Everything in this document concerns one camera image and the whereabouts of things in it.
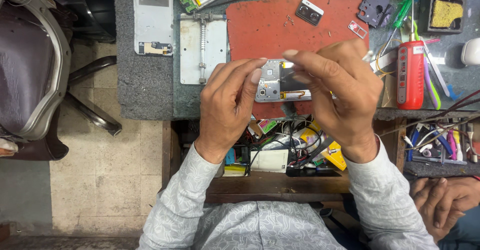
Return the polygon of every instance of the camera lens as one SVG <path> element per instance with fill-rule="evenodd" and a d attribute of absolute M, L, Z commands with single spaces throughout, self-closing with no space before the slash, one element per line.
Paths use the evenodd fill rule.
<path fill-rule="evenodd" d="M 318 21 L 318 14 L 317 13 L 312 13 L 310 15 L 310 20 L 312 20 L 313 22 L 317 22 Z"/>
<path fill-rule="evenodd" d="M 308 12 L 308 7 L 306 7 L 306 6 L 300 7 L 300 14 L 301 15 L 306 15 L 307 12 Z"/>

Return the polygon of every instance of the red rubber mat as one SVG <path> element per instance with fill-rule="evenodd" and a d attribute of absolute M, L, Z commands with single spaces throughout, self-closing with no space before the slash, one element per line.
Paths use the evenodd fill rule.
<path fill-rule="evenodd" d="M 317 26 L 295 15 L 300 1 L 264 0 L 231 4 L 226 9 L 231 59 L 281 59 L 282 52 L 288 49 L 316 51 L 335 42 L 358 38 L 348 28 L 352 20 L 369 31 L 368 25 L 357 18 L 362 0 L 308 0 L 324 12 Z M 368 36 L 364 38 L 367 46 Z M 255 102 L 252 113 L 258 120 L 285 117 L 280 108 L 283 103 Z M 310 101 L 295 101 L 294 104 L 298 114 L 312 112 Z"/>

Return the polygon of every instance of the red tool handle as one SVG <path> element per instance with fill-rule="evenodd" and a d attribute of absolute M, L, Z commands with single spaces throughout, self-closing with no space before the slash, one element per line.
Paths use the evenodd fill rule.
<path fill-rule="evenodd" d="M 423 41 L 411 41 L 398 47 L 397 106 L 420 109 L 423 104 Z"/>

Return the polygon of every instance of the patterned shirt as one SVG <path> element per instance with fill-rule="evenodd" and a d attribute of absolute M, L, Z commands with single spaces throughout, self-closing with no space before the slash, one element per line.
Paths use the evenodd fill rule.
<path fill-rule="evenodd" d="M 157 194 L 140 237 L 146 249 L 345 249 L 308 204 L 247 201 L 205 204 L 218 167 L 192 146 Z M 409 196 L 409 184 L 380 142 L 369 163 L 347 160 L 350 192 L 372 249 L 438 249 Z"/>

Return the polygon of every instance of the pink pen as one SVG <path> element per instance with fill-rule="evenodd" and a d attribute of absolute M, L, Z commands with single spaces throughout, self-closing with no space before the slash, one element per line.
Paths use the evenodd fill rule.
<path fill-rule="evenodd" d="M 453 139 L 453 130 L 448 130 L 447 133 L 447 140 L 448 143 L 450 144 L 450 147 L 452 148 L 453 154 L 452 154 L 452 160 L 456 160 L 456 145 L 455 145 L 455 140 Z"/>

